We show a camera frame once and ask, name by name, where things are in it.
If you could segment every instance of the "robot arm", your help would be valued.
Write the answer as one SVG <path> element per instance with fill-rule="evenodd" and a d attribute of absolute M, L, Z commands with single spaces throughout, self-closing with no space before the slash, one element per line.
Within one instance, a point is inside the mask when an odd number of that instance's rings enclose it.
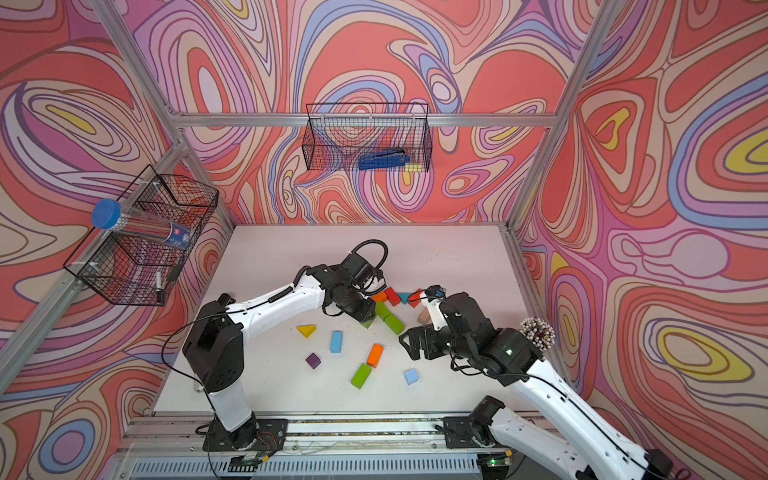
<path fill-rule="evenodd" d="M 495 329 L 466 293 L 449 297 L 439 286 L 421 293 L 433 325 L 412 328 L 400 343 L 417 360 L 451 356 L 451 368 L 477 369 L 524 396 L 570 445 L 523 422 L 504 404 L 486 397 L 470 415 L 475 441 L 498 443 L 531 456 L 565 480 L 651 480 L 666 478 L 672 463 L 664 453 L 647 452 L 614 429 L 554 370 L 541 351 L 519 331 Z M 457 359 L 467 359 L 459 366 Z"/>
<path fill-rule="evenodd" d="M 384 249 L 372 266 L 356 251 L 369 243 Z M 372 319 L 376 303 L 369 298 L 386 288 L 380 267 L 387 247 L 367 240 L 338 265 L 302 267 L 293 283 L 242 303 L 224 294 L 200 309 L 182 350 L 203 383 L 216 421 L 229 432 L 233 449 L 247 449 L 257 437 L 258 423 L 248 406 L 240 376 L 243 347 L 260 333 L 298 313 L 336 305 L 360 323 Z"/>

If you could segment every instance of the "white table surface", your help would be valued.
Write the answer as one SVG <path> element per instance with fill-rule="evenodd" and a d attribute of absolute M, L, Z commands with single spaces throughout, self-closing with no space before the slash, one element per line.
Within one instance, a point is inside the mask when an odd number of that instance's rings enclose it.
<path fill-rule="evenodd" d="M 465 291 L 496 327 L 516 328 L 527 316 L 499 229 L 485 225 L 238 226 L 201 305 L 225 292 L 245 301 L 287 285 L 302 265 L 339 263 L 369 238 L 389 246 L 382 270 L 397 292 L 434 284 L 445 287 L 448 295 Z M 359 252 L 373 264 L 381 254 L 376 245 Z M 423 307 L 387 305 L 406 329 L 418 326 Z M 296 330 L 307 324 L 317 327 L 309 339 Z M 343 332 L 339 354 L 329 350 L 333 330 Z M 358 390 L 349 381 L 374 343 L 383 345 L 384 353 Z M 305 361 L 310 353 L 322 362 L 315 370 Z M 243 387 L 256 412 L 459 412 L 473 409 L 485 395 L 518 411 L 534 410 L 494 380 L 452 372 L 447 356 L 412 361 L 378 318 L 365 329 L 347 315 L 325 316 L 320 309 L 301 313 L 258 336 L 245 347 L 244 356 Z M 174 366 L 191 373 L 181 353 Z M 404 373 L 411 368 L 420 380 L 409 386 Z M 209 412 L 210 406 L 192 380 L 171 372 L 154 409 Z"/>

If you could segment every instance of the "colorful swirl pattern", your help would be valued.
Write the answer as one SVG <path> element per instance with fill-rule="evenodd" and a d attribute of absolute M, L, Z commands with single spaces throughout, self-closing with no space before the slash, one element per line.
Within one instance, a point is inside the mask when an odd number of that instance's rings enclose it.
<path fill-rule="evenodd" d="M 535 113 L 554 110 L 592 10 L 562 0 L 173 0 L 130 5 L 124 18 L 179 111 L 425 101 L 440 113 Z M 439 128 L 428 174 L 318 174 L 302 165 L 298 128 L 187 132 L 243 223 L 503 221 L 541 135 Z"/>
<path fill-rule="evenodd" d="M 766 45 L 765 2 L 628 2 L 515 225 L 573 383 L 696 479 L 768 472 Z"/>
<path fill-rule="evenodd" d="M 87 0 L 4 2 L 0 45 L 1 345 L 58 282 L 93 205 L 169 141 Z M 0 397 L 1 479 L 105 474 L 160 388 L 162 342 L 197 308 L 226 242 L 212 217 L 164 308 L 75 299 Z"/>

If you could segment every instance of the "clear plastic container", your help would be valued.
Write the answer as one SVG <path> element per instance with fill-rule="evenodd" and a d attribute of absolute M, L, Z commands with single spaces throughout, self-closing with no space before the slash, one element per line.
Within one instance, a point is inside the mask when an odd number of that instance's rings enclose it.
<path fill-rule="evenodd" d="M 192 237 L 186 227 L 177 225 L 167 218 L 138 208 L 120 205 L 108 198 L 96 204 L 91 214 L 91 222 L 96 228 L 146 238 L 180 250 L 186 250 L 189 247 Z"/>

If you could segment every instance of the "wire mesh basket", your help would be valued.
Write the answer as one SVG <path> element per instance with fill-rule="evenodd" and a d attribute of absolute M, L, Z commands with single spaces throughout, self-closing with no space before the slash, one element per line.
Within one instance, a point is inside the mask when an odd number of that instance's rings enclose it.
<path fill-rule="evenodd" d="M 429 171 L 432 135 L 425 103 L 307 104 L 307 170 Z"/>
<path fill-rule="evenodd" d="M 121 198 L 146 171 L 145 168 L 136 177 Z M 133 206 L 189 229 L 189 247 L 179 250 L 142 237 L 110 232 L 89 258 L 71 262 L 84 244 L 93 240 L 96 229 L 91 229 L 64 264 L 69 273 L 114 305 L 165 305 L 197 238 L 218 205 L 219 192 L 214 187 L 184 175 L 157 174 L 154 169 L 151 173 Z"/>

